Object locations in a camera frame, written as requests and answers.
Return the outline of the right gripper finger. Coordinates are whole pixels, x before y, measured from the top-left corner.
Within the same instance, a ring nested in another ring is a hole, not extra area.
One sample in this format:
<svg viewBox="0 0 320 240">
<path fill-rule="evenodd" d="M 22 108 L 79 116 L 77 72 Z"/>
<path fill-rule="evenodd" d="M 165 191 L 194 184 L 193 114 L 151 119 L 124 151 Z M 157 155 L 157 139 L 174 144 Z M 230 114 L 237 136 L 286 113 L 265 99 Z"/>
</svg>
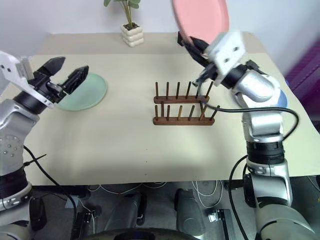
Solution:
<svg viewBox="0 0 320 240">
<path fill-rule="evenodd" d="M 202 56 L 202 53 L 199 49 L 187 41 L 185 41 L 183 45 L 193 60 L 203 67 L 208 66 L 208 61 Z"/>
<path fill-rule="evenodd" d="M 199 39 L 191 36 L 191 45 L 189 51 L 192 53 L 205 53 L 206 49 L 209 47 L 209 44 L 203 39 Z"/>
</svg>

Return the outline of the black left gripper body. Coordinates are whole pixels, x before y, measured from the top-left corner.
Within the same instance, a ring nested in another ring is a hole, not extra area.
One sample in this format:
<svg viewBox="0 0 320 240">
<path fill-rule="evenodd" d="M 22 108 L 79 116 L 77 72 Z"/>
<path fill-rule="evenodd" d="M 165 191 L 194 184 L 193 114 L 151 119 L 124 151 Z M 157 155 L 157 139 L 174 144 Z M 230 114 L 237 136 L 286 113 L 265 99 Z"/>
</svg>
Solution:
<svg viewBox="0 0 320 240">
<path fill-rule="evenodd" d="M 67 95 L 61 86 L 51 82 L 48 75 L 35 71 L 33 76 L 29 84 L 51 103 L 59 103 Z"/>
</svg>

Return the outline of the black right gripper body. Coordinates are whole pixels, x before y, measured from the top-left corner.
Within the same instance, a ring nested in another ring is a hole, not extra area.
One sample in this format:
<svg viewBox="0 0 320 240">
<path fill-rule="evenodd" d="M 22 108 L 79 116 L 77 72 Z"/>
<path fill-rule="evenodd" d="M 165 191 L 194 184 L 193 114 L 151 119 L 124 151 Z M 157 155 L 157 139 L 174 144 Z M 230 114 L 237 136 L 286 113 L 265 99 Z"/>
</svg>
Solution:
<svg viewBox="0 0 320 240">
<path fill-rule="evenodd" d="M 200 62 L 201 66 L 204 67 L 203 71 L 200 73 L 199 77 L 193 81 L 193 85 L 198 87 L 202 83 L 204 83 L 207 79 L 211 79 L 213 81 L 218 77 L 218 68 L 213 62 Z"/>
</svg>

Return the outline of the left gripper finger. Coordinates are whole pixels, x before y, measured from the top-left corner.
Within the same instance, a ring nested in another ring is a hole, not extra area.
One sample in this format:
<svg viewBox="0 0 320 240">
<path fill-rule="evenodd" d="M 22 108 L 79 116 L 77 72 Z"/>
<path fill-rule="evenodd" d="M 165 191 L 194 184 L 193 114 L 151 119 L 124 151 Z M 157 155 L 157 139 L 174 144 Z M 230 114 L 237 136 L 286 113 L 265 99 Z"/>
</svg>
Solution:
<svg viewBox="0 0 320 240">
<path fill-rule="evenodd" d="M 39 72 L 46 76 L 54 76 L 60 71 L 65 60 L 64 56 L 51 58 L 39 68 Z"/>
<path fill-rule="evenodd" d="M 68 95 L 72 94 L 87 78 L 89 66 L 85 65 L 75 69 L 61 84 L 63 91 Z"/>
</svg>

